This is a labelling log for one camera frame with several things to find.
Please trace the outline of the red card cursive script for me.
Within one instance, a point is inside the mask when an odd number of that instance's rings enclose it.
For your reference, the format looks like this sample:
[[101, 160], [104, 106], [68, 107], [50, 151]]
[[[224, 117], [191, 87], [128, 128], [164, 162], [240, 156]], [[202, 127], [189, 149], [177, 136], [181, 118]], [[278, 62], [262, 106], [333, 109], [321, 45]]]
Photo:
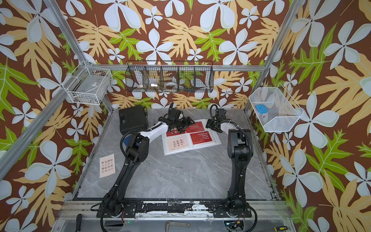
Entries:
[[195, 122], [186, 129], [186, 133], [195, 133], [205, 131], [202, 121]]

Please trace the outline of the pink card red text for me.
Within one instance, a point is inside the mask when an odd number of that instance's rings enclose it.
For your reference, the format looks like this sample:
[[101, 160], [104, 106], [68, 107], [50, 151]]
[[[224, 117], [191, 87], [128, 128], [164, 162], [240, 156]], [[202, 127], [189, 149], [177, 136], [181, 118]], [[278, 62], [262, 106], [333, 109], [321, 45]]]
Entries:
[[167, 138], [167, 145], [169, 151], [178, 151], [189, 148], [189, 141], [187, 137]]

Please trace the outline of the white photo album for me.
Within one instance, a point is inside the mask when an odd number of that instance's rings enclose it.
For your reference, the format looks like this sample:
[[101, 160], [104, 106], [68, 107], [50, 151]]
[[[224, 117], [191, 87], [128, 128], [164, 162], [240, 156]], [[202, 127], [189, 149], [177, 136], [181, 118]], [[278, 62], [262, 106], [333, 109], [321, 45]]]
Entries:
[[177, 129], [172, 129], [163, 134], [164, 155], [221, 145], [218, 133], [206, 128], [206, 123], [206, 119], [199, 119], [187, 127], [185, 132], [179, 133]]

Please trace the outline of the red card small text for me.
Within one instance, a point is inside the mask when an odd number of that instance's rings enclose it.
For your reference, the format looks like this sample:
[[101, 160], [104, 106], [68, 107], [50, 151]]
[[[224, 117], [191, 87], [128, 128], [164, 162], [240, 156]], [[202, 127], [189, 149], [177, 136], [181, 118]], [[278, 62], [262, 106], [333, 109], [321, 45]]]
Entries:
[[213, 141], [208, 131], [191, 133], [190, 138], [192, 141], [192, 145], [205, 144]]

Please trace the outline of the red card white characters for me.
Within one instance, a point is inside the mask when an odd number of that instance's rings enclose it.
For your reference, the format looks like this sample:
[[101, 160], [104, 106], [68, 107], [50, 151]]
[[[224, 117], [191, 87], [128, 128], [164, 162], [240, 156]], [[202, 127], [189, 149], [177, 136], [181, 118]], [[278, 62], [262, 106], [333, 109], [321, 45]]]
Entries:
[[177, 136], [177, 135], [181, 135], [181, 134], [185, 134], [185, 132], [168, 131], [168, 132], [166, 133], [166, 136], [167, 136], [167, 137], [171, 137], [171, 136]]

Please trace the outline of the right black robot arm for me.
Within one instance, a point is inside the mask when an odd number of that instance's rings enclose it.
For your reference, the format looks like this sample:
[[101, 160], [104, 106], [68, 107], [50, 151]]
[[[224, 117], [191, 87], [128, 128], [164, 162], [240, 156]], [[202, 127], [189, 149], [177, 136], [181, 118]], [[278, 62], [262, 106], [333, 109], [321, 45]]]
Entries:
[[257, 217], [245, 198], [246, 169], [254, 152], [251, 131], [241, 128], [237, 123], [226, 117], [226, 110], [216, 104], [210, 107], [210, 116], [206, 127], [228, 136], [227, 153], [232, 163], [231, 185], [227, 199], [221, 206], [215, 206], [211, 213], [216, 218], [238, 216]]

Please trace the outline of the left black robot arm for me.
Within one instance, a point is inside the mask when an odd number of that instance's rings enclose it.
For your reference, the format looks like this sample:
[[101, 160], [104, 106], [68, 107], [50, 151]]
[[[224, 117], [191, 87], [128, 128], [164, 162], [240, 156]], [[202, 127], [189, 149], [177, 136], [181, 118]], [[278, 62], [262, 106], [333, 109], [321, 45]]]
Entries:
[[149, 145], [152, 140], [176, 129], [182, 133], [195, 124], [190, 117], [185, 117], [183, 111], [169, 106], [168, 113], [158, 118], [158, 122], [147, 129], [133, 129], [120, 139], [120, 150], [125, 162], [114, 185], [105, 194], [97, 210], [98, 218], [117, 218], [123, 215], [123, 202], [128, 185], [139, 165], [149, 155]]

